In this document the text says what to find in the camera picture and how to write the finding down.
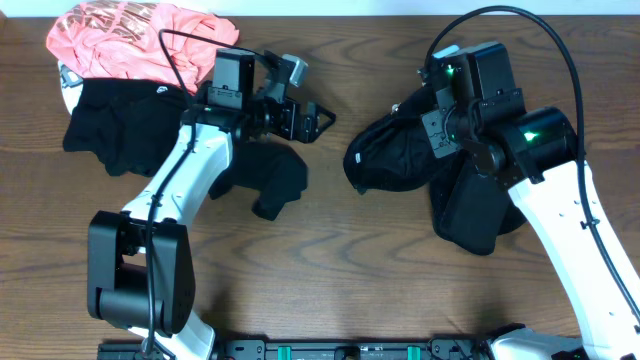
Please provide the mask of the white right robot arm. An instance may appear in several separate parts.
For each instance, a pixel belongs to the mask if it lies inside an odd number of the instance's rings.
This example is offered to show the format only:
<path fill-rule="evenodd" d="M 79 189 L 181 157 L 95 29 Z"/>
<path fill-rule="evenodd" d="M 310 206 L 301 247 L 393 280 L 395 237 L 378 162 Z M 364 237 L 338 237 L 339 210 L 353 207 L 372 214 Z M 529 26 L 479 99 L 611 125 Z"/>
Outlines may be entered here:
<path fill-rule="evenodd" d="M 513 325 L 472 350 L 475 359 L 635 359 L 639 278 L 599 201 L 577 137 L 557 108 L 527 111 L 497 42 L 430 55 L 422 116 L 443 172 L 430 185 L 434 227 L 469 252 L 490 254 L 502 233 L 529 223 L 564 287 L 580 334 Z"/>

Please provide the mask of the black knit skirt with buttons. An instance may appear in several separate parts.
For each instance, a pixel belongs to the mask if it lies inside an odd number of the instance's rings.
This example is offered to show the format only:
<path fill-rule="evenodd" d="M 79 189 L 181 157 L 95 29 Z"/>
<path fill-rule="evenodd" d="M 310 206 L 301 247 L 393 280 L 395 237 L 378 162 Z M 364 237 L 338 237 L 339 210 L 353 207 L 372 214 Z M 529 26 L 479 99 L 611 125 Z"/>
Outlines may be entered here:
<path fill-rule="evenodd" d="M 370 124 L 347 148 L 345 175 L 360 194 L 427 185 L 434 232 L 472 254 L 490 255 L 497 237 L 517 230 L 526 218 L 493 178 L 476 172 L 467 153 L 435 157 L 421 120 L 435 107 L 434 90 L 424 86 Z"/>

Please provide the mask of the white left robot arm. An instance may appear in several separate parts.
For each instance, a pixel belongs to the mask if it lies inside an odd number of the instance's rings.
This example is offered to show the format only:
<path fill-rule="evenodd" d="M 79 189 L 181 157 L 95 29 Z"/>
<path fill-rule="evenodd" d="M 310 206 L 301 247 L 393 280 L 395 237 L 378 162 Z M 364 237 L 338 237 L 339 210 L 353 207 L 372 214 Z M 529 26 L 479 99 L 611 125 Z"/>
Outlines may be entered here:
<path fill-rule="evenodd" d="M 315 141 L 336 121 L 314 102 L 204 86 L 181 117 L 178 140 L 147 187 L 120 212 L 99 211 L 88 229 L 90 315 L 143 341 L 104 343 L 100 359 L 211 359 L 216 334 L 193 310 L 188 232 L 233 146 L 272 133 Z"/>

